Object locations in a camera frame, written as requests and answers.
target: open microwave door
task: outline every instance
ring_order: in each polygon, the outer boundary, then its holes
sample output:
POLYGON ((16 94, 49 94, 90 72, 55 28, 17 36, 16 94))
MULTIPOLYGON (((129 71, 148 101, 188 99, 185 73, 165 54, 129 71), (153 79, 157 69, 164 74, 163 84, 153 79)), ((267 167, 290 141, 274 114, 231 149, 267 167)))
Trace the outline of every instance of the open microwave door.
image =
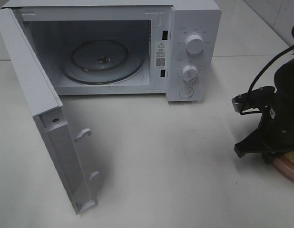
POLYGON ((1 9, 0 31, 32 117, 78 214, 95 204, 88 186, 93 174, 85 177, 76 150, 76 141, 91 132, 84 129, 72 136, 62 102, 23 33, 18 16, 17 11, 1 9))

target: white table surface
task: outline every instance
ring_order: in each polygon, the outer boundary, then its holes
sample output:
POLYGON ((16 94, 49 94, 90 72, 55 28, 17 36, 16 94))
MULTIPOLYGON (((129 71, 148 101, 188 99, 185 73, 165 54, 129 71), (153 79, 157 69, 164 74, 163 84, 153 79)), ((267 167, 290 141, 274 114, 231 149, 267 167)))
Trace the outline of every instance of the white table surface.
MULTIPOLYGON (((215 57, 276 55, 288 48, 242 0, 216 2, 222 10, 222 17, 214 50, 215 57)), ((9 58, 0 34, 0 60, 9 58)))
MULTIPOLYGON (((10 62, 0 62, 0 228, 294 227, 294 182, 234 144, 259 122, 235 113, 271 56, 215 57, 206 98, 62 97, 85 170, 100 170, 99 204, 76 216, 10 62)), ((256 85, 273 84, 280 59, 256 85)))

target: warning label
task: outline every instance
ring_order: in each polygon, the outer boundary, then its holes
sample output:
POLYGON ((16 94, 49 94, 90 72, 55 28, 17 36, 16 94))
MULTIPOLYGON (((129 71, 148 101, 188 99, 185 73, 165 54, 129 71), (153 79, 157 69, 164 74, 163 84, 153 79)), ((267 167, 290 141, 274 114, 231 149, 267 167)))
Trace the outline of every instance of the warning label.
POLYGON ((166 68, 167 41, 161 40, 155 42, 155 65, 156 68, 166 68))

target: control knob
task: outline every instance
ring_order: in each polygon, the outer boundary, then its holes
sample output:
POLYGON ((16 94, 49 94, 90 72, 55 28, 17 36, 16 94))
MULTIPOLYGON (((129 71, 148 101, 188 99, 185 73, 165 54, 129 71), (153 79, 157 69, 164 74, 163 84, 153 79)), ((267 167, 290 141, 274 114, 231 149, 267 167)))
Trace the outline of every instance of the control knob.
POLYGON ((185 45, 189 54, 199 54, 204 48, 204 38, 199 34, 191 34, 186 38, 185 45))
POLYGON ((187 65, 182 69, 182 78, 184 81, 189 82, 198 77, 199 72, 194 65, 187 65))

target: white microwave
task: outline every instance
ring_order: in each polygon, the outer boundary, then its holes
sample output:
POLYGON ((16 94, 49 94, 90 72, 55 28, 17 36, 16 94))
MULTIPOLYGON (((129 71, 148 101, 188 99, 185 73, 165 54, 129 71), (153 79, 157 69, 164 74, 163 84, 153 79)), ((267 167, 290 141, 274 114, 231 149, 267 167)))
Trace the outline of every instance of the white microwave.
POLYGON ((0 31, 76 213, 95 204, 59 95, 202 100, 221 11, 213 0, 10 0, 0 31))

